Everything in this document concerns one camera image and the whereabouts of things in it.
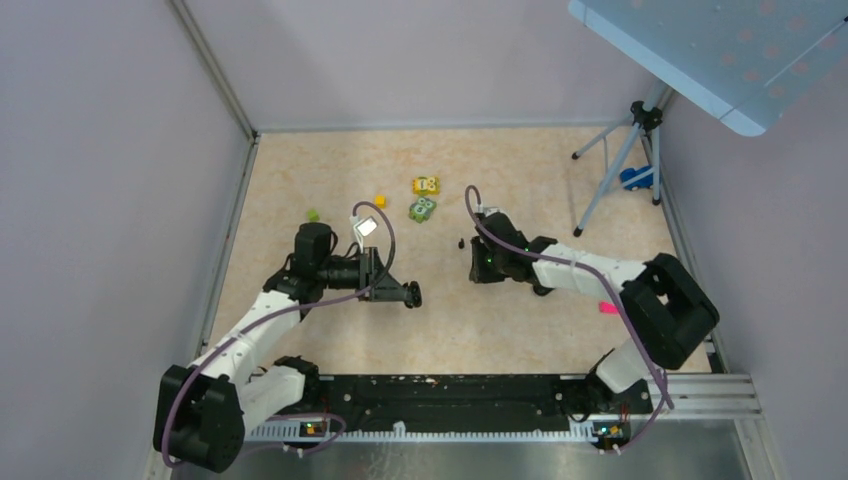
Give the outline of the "black earbud charging case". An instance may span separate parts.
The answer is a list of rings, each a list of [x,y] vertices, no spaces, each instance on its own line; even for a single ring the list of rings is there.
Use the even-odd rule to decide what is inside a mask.
[[[410,281],[403,285],[405,289],[404,305],[408,309],[420,308],[423,303],[422,290],[417,281]]]

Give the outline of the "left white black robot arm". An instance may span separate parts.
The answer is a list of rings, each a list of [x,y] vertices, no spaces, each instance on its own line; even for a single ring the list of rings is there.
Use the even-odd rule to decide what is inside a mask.
[[[162,376],[153,447],[168,467],[184,463],[221,473],[237,458],[248,433],[286,407],[308,413],[319,404],[311,364],[297,359],[259,366],[271,348],[307,314],[341,300],[399,302],[414,309],[423,295],[415,282],[391,276],[374,247],[337,255],[338,237],[324,223],[302,224],[283,268],[261,287],[253,305],[222,339],[188,366]]]

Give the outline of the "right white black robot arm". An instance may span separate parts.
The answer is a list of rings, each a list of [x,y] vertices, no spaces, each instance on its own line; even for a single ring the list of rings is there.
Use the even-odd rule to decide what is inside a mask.
[[[527,239],[498,209],[472,216],[474,283],[511,279],[539,296],[572,290],[613,304],[630,335],[589,373],[589,404],[612,412],[636,382],[677,370],[713,331],[720,315],[680,260],[668,253],[639,262],[571,248],[553,238]]]

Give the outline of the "green number block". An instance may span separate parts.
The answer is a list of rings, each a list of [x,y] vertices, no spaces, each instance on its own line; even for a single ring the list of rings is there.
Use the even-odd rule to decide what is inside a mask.
[[[418,197],[408,209],[408,218],[418,224],[430,219],[437,208],[437,202],[427,197]]]

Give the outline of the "yellow number block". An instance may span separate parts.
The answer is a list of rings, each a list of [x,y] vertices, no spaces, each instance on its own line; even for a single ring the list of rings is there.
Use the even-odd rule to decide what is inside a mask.
[[[438,195],[441,191],[440,179],[436,176],[420,176],[413,180],[412,191],[418,196]]]

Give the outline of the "pink marker pen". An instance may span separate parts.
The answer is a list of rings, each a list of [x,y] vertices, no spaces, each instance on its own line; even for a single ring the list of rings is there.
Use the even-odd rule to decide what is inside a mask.
[[[609,302],[600,302],[598,305],[599,312],[607,315],[617,315],[619,313],[618,308]]]

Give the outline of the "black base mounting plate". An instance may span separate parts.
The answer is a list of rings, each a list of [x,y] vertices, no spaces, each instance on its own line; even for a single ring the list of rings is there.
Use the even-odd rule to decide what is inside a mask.
[[[583,376],[516,374],[321,376],[280,412],[335,414],[350,433],[389,431],[397,422],[412,433],[530,433],[652,410],[644,380],[613,393]]]

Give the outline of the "blue toy car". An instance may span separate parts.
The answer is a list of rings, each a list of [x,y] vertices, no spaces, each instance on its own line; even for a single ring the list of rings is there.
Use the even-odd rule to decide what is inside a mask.
[[[654,188],[654,168],[645,165],[639,168],[626,168],[619,173],[619,180],[624,190],[635,191]]]

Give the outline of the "light blue tripod stand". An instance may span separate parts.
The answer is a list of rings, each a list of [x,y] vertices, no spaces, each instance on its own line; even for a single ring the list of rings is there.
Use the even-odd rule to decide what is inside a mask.
[[[623,189],[619,173],[633,148],[640,144],[647,159],[647,165],[654,168],[654,188],[651,202],[659,206],[663,202],[661,193],[662,174],[660,156],[660,133],[664,120],[664,107],[672,96],[672,88],[661,80],[656,80],[645,98],[634,101],[628,113],[619,120],[609,123],[604,130],[594,136],[581,148],[574,151],[571,159],[576,161],[588,153],[596,144],[604,144],[604,176],[602,177],[589,205],[573,230],[574,237],[580,237],[585,231],[592,214],[601,199],[612,193],[616,187]],[[627,135],[612,160],[609,159],[607,140],[610,134],[620,128],[627,128]]]

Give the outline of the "light blue calibration board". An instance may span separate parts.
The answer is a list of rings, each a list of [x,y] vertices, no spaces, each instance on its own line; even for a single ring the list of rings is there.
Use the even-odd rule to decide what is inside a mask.
[[[572,1],[569,12],[735,133],[760,136],[847,56],[847,4]]]

